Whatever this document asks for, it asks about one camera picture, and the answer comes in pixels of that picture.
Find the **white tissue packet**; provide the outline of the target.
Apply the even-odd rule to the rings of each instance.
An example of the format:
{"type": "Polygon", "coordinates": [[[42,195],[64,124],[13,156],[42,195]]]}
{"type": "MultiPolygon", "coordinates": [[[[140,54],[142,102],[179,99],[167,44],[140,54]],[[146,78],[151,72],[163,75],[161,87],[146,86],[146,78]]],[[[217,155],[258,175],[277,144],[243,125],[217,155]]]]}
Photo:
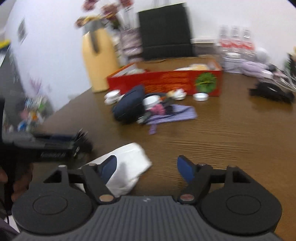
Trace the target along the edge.
{"type": "Polygon", "coordinates": [[[117,158],[117,168],[106,186],[115,197],[120,197],[131,192],[140,176],[152,166],[152,162],[139,144],[130,143],[96,158],[90,163],[101,164],[111,155],[117,158]]]}

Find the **navy blue pouch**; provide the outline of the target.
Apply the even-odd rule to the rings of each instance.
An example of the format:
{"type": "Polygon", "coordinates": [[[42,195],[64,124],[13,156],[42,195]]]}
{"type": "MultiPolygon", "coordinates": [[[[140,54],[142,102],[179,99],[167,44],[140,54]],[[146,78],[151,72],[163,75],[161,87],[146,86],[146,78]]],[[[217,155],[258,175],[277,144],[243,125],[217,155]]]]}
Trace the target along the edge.
{"type": "Polygon", "coordinates": [[[142,104],[144,98],[144,87],[142,85],[135,86],[113,107],[114,119],[124,124],[137,121],[144,114],[144,106],[142,104]]]}

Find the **purple cloth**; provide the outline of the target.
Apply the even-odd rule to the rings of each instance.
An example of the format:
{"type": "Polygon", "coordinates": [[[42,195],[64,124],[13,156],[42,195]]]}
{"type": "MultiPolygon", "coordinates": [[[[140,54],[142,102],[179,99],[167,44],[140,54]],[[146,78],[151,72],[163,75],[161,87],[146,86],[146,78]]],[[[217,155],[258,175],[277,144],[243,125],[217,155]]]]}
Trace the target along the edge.
{"type": "Polygon", "coordinates": [[[158,104],[152,108],[152,116],[144,123],[150,125],[149,134],[153,135],[157,131],[157,125],[161,123],[173,123],[177,121],[189,121],[198,117],[193,106],[172,104],[164,107],[158,104]]]}

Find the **white cream jar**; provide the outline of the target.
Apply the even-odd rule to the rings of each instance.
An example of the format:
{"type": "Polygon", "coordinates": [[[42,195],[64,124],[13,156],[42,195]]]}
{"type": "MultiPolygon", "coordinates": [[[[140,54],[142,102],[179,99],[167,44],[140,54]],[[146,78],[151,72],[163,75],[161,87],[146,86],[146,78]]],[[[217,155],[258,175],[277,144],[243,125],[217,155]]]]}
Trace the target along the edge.
{"type": "Polygon", "coordinates": [[[104,103],[106,105],[112,105],[112,104],[119,102],[121,100],[121,98],[122,98],[122,95],[121,95],[120,90],[118,90],[118,89],[112,90],[104,96],[104,103]]]}

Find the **white round lid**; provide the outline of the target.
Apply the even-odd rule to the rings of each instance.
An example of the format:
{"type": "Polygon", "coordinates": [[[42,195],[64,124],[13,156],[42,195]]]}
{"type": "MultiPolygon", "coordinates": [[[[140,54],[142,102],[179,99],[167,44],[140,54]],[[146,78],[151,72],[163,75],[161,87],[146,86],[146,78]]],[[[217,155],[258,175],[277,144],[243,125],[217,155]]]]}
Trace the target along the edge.
{"type": "Polygon", "coordinates": [[[195,101],[207,101],[209,98],[209,95],[207,93],[195,93],[193,94],[193,99],[195,101]]]}

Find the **lavender fluffy cloth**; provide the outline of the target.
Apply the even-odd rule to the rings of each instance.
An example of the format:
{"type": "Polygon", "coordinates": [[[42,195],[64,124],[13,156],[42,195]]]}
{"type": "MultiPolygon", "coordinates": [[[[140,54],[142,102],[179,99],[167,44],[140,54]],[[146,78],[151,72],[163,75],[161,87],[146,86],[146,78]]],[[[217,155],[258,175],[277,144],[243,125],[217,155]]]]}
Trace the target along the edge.
{"type": "Polygon", "coordinates": [[[258,79],[272,79],[273,73],[269,71],[268,66],[259,62],[244,61],[240,64],[242,74],[258,79]]]}

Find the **yellow thermos jug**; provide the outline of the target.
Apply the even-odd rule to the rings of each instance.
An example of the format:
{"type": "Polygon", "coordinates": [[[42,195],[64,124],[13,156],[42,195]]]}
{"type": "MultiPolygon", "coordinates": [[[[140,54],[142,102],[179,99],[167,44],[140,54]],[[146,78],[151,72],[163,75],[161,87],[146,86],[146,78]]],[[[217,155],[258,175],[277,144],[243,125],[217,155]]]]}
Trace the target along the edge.
{"type": "Polygon", "coordinates": [[[119,69],[112,37],[101,20],[92,20],[83,27],[82,56],[93,92],[109,89],[107,77],[119,69]]]}

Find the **water bottle right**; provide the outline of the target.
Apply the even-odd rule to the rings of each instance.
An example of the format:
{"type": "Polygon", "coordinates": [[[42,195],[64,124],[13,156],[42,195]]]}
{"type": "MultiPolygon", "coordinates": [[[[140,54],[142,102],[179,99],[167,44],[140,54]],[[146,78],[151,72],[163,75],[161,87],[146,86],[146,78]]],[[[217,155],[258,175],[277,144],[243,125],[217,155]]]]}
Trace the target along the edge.
{"type": "Polygon", "coordinates": [[[254,61],[256,52],[255,45],[251,39],[251,32],[249,29],[244,28],[242,33],[242,48],[241,48],[242,58],[248,61],[254,61]]]}

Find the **water bottle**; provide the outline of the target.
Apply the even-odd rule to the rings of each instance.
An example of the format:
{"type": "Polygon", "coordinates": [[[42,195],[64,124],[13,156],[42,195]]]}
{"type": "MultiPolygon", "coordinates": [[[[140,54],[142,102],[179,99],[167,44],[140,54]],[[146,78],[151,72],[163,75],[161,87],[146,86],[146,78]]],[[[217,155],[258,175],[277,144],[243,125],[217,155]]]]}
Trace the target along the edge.
{"type": "Polygon", "coordinates": [[[249,29],[244,28],[242,33],[242,48],[241,48],[242,58],[248,61],[254,61],[256,52],[255,45],[251,39],[251,32],[249,29]]]}
{"type": "Polygon", "coordinates": [[[239,37],[239,28],[237,26],[232,26],[231,28],[230,42],[232,52],[241,54],[241,40],[239,37]]]}
{"type": "Polygon", "coordinates": [[[231,41],[228,37],[228,27],[221,26],[219,32],[220,52],[222,56],[226,56],[231,50],[231,41]]]}

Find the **water bottle left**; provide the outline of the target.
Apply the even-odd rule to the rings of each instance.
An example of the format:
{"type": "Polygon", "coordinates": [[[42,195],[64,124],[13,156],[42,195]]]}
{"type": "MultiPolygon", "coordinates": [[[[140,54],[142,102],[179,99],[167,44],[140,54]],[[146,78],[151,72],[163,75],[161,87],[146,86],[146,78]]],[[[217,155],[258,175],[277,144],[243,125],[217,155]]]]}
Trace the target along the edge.
{"type": "Polygon", "coordinates": [[[221,26],[219,32],[220,52],[222,56],[226,56],[231,50],[231,41],[228,37],[228,27],[221,26]]]}

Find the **white round speaker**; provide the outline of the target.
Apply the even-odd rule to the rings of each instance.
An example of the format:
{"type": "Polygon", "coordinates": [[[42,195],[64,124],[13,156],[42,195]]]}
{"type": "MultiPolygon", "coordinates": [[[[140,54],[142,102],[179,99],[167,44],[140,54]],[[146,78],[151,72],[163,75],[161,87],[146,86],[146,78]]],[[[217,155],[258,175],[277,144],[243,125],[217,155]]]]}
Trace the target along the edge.
{"type": "Polygon", "coordinates": [[[258,47],[256,49],[256,61],[262,64],[266,64],[269,61],[269,54],[266,49],[258,47]]]}

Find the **water bottle middle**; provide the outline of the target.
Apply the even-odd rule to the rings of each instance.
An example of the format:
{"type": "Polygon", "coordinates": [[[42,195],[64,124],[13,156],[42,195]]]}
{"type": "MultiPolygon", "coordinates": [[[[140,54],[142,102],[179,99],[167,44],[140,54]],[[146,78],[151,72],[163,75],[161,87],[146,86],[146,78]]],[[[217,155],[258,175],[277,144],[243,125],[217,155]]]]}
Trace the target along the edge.
{"type": "Polygon", "coordinates": [[[230,42],[232,52],[241,54],[241,40],[239,37],[239,28],[237,26],[232,26],[231,28],[230,42]]]}

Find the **pink patterned vase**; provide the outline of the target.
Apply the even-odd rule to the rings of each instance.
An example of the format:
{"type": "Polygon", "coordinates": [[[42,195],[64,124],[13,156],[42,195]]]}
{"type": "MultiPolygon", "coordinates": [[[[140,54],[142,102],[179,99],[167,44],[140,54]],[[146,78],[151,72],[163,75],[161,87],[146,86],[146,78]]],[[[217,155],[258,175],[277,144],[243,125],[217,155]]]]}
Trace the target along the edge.
{"type": "Polygon", "coordinates": [[[120,32],[120,44],[123,57],[128,63],[143,60],[142,39],[138,28],[122,30],[120,32]]]}

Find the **black paper bag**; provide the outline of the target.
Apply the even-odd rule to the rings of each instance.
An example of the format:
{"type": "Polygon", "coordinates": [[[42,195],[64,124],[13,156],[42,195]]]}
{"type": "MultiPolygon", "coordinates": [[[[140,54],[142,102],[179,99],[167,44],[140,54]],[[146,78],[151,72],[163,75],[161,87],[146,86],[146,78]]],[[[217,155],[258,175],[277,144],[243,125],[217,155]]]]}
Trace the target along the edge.
{"type": "Polygon", "coordinates": [[[144,60],[194,56],[183,3],[141,11],[138,18],[144,60]]]}

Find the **dried pink flowers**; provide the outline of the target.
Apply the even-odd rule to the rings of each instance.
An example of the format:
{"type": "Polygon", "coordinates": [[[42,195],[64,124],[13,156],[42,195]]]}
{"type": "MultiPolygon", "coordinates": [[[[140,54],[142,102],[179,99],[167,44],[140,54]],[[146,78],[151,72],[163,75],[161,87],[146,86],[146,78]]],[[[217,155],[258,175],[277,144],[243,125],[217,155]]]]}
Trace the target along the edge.
{"type": "Polygon", "coordinates": [[[114,30],[127,30],[132,28],[130,11],[133,8],[133,1],[116,1],[107,3],[100,7],[98,15],[79,17],[74,25],[77,28],[84,27],[87,23],[101,20],[103,25],[110,25],[114,30]]]}

